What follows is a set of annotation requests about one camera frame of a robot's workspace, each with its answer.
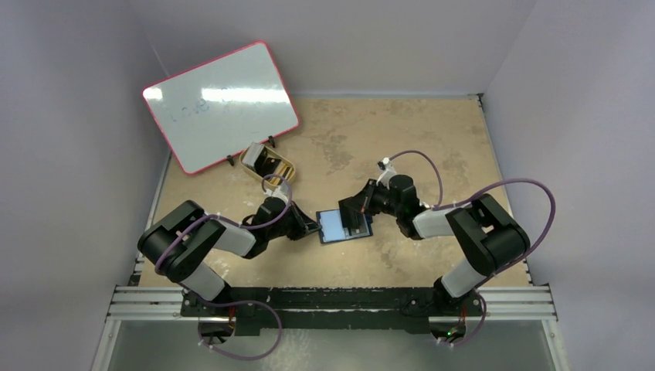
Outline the blue leather card holder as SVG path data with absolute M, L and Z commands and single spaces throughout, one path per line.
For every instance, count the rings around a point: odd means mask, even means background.
M 355 217 L 356 227 L 345 226 L 341 220 L 339 209 L 321 210 L 316 212 L 317 223 L 320 226 L 319 238 L 321 244 L 339 243 L 371 237 L 372 218 L 360 213 L 352 213 Z

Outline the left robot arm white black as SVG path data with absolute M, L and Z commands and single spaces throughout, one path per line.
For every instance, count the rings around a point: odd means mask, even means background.
M 241 223 L 210 215 L 198 203 L 187 200 L 146 230 L 137 249 L 154 264 L 156 274 L 198 295 L 204 310 L 220 316 L 235 299 L 232 287 L 204 262 L 211 250 L 253 259 L 271 240 L 300 240 L 320 229 L 294 201 L 280 197 L 266 197 Z

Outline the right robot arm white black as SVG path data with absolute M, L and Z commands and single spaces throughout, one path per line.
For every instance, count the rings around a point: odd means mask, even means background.
M 456 238 L 463 259 L 433 285 L 433 303 L 445 315 L 461 308 L 464 296 L 530 247 L 526 232 L 493 196 L 484 193 L 465 206 L 436 210 L 419 200 L 407 175 L 394 175 L 387 182 L 370 179 L 338 205 L 347 227 L 354 226 L 357 216 L 384 213 L 395 217 L 401 234 L 409 239 Z

